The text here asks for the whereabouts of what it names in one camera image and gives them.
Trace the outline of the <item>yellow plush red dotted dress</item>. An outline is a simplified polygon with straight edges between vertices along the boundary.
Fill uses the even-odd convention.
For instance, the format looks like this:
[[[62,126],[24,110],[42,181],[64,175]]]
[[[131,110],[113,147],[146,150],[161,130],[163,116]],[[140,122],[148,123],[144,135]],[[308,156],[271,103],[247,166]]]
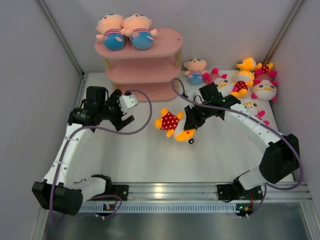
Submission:
[[[161,117],[154,121],[154,126],[158,130],[165,131],[168,138],[173,137],[177,142],[188,144],[195,142],[196,129],[184,129],[187,120],[184,112],[180,111],[174,115],[167,108],[163,108],[160,114]]]

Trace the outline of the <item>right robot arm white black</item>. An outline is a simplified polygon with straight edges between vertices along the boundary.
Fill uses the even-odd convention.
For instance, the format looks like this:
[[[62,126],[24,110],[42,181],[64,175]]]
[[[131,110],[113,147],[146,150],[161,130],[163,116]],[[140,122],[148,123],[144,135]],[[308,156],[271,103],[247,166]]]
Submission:
[[[250,114],[235,96],[223,96],[214,84],[199,89],[202,102],[195,102],[189,93],[181,98],[189,105],[185,130],[199,129],[207,119],[219,117],[236,127],[262,152],[260,164],[236,177],[231,184],[221,186],[219,199],[226,194],[229,200],[244,199],[252,189],[264,184],[276,184],[300,167],[299,140],[294,134],[284,135]]]

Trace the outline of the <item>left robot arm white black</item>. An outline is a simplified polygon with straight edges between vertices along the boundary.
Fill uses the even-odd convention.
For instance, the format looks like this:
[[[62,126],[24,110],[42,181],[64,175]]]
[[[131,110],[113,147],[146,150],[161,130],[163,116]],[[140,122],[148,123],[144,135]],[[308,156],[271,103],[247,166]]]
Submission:
[[[112,180],[103,174],[93,174],[80,182],[74,181],[81,155],[95,133],[95,127],[109,121],[119,132],[134,121],[127,111],[138,105],[134,94],[120,89],[109,93],[105,87],[89,86],[86,97],[74,108],[67,121],[61,147],[42,181],[34,182],[32,193],[45,210],[76,215],[83,202],[99,196],[109,199],[113,194]]]

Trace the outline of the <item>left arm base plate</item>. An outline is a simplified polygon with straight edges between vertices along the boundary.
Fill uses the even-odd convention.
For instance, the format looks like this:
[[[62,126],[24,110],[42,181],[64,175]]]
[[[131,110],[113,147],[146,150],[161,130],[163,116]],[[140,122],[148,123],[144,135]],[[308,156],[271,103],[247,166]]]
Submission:
[[[128,200],[129,186],[126,184],[113,184],[111,194],[119,196],[123,201]]]

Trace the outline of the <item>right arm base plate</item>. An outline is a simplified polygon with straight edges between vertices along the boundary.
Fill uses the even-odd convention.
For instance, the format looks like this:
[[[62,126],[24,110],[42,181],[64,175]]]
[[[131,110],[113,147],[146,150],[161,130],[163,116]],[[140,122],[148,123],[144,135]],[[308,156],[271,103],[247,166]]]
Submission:
[[[250,190],[244,190],[241,187],[236,187],[232,184],[218,184],[217,186],[218,199],[224,202],[237,200],[261,200],[263,191],[260,186],[256,186]]]

